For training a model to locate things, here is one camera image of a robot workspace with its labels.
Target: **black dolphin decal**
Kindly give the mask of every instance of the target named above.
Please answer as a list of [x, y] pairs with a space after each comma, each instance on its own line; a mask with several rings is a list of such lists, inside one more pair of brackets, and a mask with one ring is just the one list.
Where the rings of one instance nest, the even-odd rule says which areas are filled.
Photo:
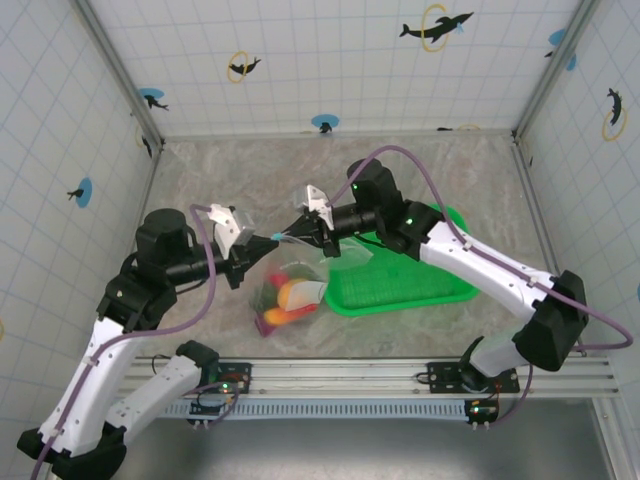
[[234, 65], [232, 63], [231, 65], [229, 65], [229, 68], [234, 72], [239, 73], [240, 75], [246, 75], [247, 73], [251, 73], [253, 69], [256, 68], [256, 65], [258, 64], [258, 62], [260, 61], [261, 59], [257, 57], [253, 57], [253, 63], [250, 63], [249, 65], [247, 65], [246, 72], [244, 71], [244, 63], [241, 63], [240, 65]]
[[620, 93], [614, 92], [611, 88], [609, 89], [609, 93], [607, 93], [607, 97], [613, 97], [613, 108], [611, 109], [613, 112], [613, 117], [611, 117], [611, 126], [613, 127], [620, 118], [620, 113], [622, 113], [622, 97], [620, 96]]
[[417, 38], [430, 38], [431, 43], [433, 43], [436, 42], [442, 35], [446, 35], [447, 33], [452, 32], [458, 27], [458, 25], [462, 25], [464, 22], [469, 20], [469, 17], [471, 15], [473, 15], [473, 12], [463, 13], [462, 15], [458, 15], [457, 17], [453, 18], [447, 16], [440, 17], [438, 20], [436, 20], [436, 23], [439, 23], [440, 25], [433, 28], [428, 28], [427, 30], [424, 30], [424, 32], [422, 30], [411, 30], [409, 29], [409, 25], [405, 23], [402, 25], [402, 33], [400, 34], [400, 36], [404, 37], [405, 35], [411, 35], [412, 37]]
[[169, 106], [160, 105], [156, 100], [156, 97], [154, 97], [153, 95], [145, 95], [144, 98], [147, 101], [147, 105], [149, 105], [149, 109], [151, 109], [151, 107], [158, 107], [158, 108], [162, 108], [163, 110], [169, 111]]
[[149, 145], [149, 142], [147, 141], [147, 139], [142, 137], [142, 143], [144, 144], [145, 147], [147, 147], [147, 153], [149, 154], [149, 157], [153, 158], [153, 153], [151, 152], [151, 145]]
[[82, 188], [74, 190], [73, 192], [67, 192], [67, 195], [69, 195], [69, 200], [71, 200], [73, 197], [80, 198], [83, 194], [84, 194], [84, 190]]

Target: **circuit board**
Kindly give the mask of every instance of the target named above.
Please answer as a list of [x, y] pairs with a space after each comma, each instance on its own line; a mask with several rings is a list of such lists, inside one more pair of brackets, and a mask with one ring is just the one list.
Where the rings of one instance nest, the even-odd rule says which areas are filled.
[[222, 383], [219, 387], [211, 388], [198, 395], [195, 401], [191, 402], [190, 413], [192, 415], [218, 416], [223, 409], [225, 402], [219, 397], [215, 400], [207, 399], [209, 395], [234, 394], [236, 388], [238, 395], [249, 393], [251, 385], [251, 364], [240, 362], [220, 362], [216, 369], [204, 372], [202, 384]]

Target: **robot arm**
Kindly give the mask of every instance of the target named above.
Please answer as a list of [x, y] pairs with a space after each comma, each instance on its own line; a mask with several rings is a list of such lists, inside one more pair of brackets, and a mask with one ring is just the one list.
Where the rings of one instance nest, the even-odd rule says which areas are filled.
[[[349, 167], [348, 176], [359, 163]], [[492, 338], [480, 337], [471, 344], [458, 364], [461, 382], [469, 390], [482, 391], [501, 372], [529, 363], [549, 371], [560, 369], [588, 318], [534, 288], [533, 283], [585, 304], [584, 285], [577, 275], [565, 271], [554, 277], [513, 260], [466, 233], [461, 234], [464, 242], [461, 241], [440, 211], [403, 200], [391, 172], [378, 160], [374, 159], [359, 174], [352, 193], [355, 203], [327, 211], [328, 202], [319, 200], [326, 196], [316, 187], [307, 186], [295, 202], [302, 207], [303, 215], [285, 233], [322, 248], [326, 256], [339, 256], [341, 238], [375, 232], [390, 250], [454, 273], [509, 309], [525, 325]], [[526, 273], [535, 282], [527, 282], [477, 255], [472, 246]]]
[[[237, 288], [244, 273], [278, 243], [254, 236], [250, 218], [235, 209], [212, 205], [209, 216], [216, 222], [216, 241], [211, 242], [216, 273]], [[208, 383], [205, 373], [217, 365], [218, 355], [188, 342], [162, 372], [112, 405], [145, 338], [115, 343], [93, 360], [96, 351], [116, 337], [155, 330], [177, 301], [176, 286], [209, 278], [204, 247], [195, 242], [195, 234], [190, 246], [189, 234], [177, 210], [156, 210], [145, 218], [136, 231], [137, 264], [125, 261], [107, 284], [89, 345], [62, 399], [39, 429], [22, 434], [18, 448], [34, 459], [50, 444], [45, 461], [61, 478], [111, 478], [124, 460], [126, 444], [176, 398]], [[87, 363], [92, 366], [88, 372]], [[84, 385], [72, 399], [83, 375]], [[58, 431], [67, 405], [66, 422]]]

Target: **gray countertop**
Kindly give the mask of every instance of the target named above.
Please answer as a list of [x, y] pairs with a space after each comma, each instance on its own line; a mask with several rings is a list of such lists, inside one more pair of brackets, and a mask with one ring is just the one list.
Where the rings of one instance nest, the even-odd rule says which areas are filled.
[[114, 480], [606, 480], [589, 401], [531, 400], [488, 432], [462, 422], [157, 420]]
[[[161, 207], [187, 211], [191, 203], [234, 205], [252, 215], [258, 234], [268, 236], [297, 217], [291, 194], [298, 186], [312, 183], [331, 196], [345, 181], [351, 163], [385, 144], [403, 146], [423, 160], [445, 202], [463, 215], [472, 235], [506, 255], [544, 268], [506, 136], [302, 137], [168, 144], [147, 211]], [[393, 172], [405, 198], [433, 202], [408, 159], [385, 153], [380, 160]], [[351, 194], [343, 201], [353, 201]], [[339, 316], [322, 305], [313, 318], [264, 339], [248, 306], [252, 289], [261, 280], [260, 268], [252, 269], [236, 291], [220, 277], [213, 307], [198, 325], [151, 339], [143, 353], [170, 354], [186, 340], [196, 339], [222, 356], [236, 357], [460, 355], [478, 336], [517, 324], [500, 304], [480, 294], [460, 304], [355, 318]], [[205, 297], [205, 288], [181, 296], [161, 327], [191, 318]]]

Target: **yellow ring decal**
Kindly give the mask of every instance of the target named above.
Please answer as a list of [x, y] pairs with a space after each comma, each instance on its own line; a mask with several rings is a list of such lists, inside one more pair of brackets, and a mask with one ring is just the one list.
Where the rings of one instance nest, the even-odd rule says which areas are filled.
[[[242, 72], [242, 76], [234, 80], [233, 78], [231, 78], [231, 64], [240, 55], [244, 56], [244, 70]], [[242, 80], [244, 80], [244, 77], [247, 76], [247, 68], [249, 68], [249, 55], [244, 50], [240, 50], [239, 52], [234, 53], [233, 57], [231, 57], [231, 60], [229, 60], [229, 66], [227, 67], [227, 78], [231, 83], [240, 83]]]
[[613, 137], [607, 136], [607, 123], [613, 116], [613, 112], [609, 111], [609, 113], [607, 113], [607, 116], [604, 117], [604, 122], [602, 122], [602, 138], [604, 138], [605, 142], [613, 142], [614, 140], [617, 140], [618, 137], [622, 135], [622, 132], [624, 132], [624, 129], [627, 128], [627, 120], [629, 120], [629, 115], [627, 115], [627, 110], [624, 107], [620, 107], [620, 110], [624, 114], [624, 120], [622, 121], [622, 127], [620, 128], [620, 131]]
[[139, 135], [139, 133], [140, 133], [140, 125], [136, 125], [136, 131], [133, 134], [134, 139], [136, 141], [136, 145], [138, 145], [138, 148], [142, 148], [144, 147], [144, 144], [142, 143], [142, 135]]
[[425, 52], [429, 53], [439, 52], [447, 45], [447, 41], [449, 40], [449, 34], [447, 33], [444, 37], [444, 42], [438, 48], [429, 48], [429, 46], [424, 42], [424, 24], [427, 20], [427, 15], [429, 15], [429, 12], [435, 8], [439, 8], [443, 13], [447, 13], [446, 8], [444, 8], [439, 3], [434, 3], [424, 11], [424, 14], [422, 15], [422, 23], [420, 24], [420, 39], [422, 40], [422, 48], [424, 48]]

